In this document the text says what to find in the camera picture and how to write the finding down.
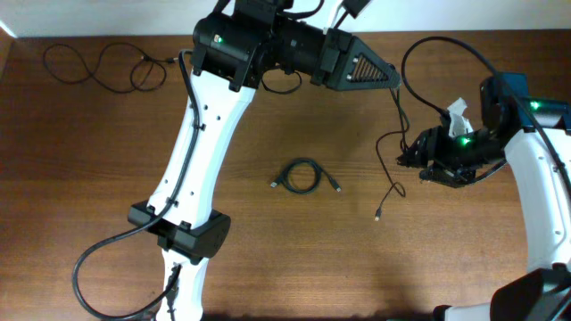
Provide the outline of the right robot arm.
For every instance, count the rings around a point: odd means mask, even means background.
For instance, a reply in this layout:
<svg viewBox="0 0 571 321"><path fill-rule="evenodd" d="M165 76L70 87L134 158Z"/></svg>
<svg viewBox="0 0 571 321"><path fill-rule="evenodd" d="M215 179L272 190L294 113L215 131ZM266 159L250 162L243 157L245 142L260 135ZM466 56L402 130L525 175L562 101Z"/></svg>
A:
<svg viewBox="0 0 571 321"><path fill-rule="evenodd" d="M483 165L509 165L525 221L527 272L474 306L442 305L434 320L570 318L570 106L533 98L521 73L480 85L483 128L453 131L451 120L423 131L398 158L421 179L461 188L479 182Z"/></svg>

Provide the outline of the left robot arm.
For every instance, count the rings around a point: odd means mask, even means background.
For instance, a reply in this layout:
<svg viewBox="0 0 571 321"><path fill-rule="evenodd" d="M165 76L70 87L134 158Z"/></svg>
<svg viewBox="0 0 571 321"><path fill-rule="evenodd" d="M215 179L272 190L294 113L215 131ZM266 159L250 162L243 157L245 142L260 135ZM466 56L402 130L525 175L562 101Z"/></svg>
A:
<svg viewBox="0 0 571 321"><path fill-rule="evenodd" d="M198 320L208 262L224 243L229 216L212 207L222 162L236 126L263 75L307 74L335 91L397 88L395 68L358 37L308 25L289 1L238 1L231 14L217 4L194 28L194 49L181 63L188 105L169 164L149 199L128 221L158 239L164 290L157 318Z"/></svg>

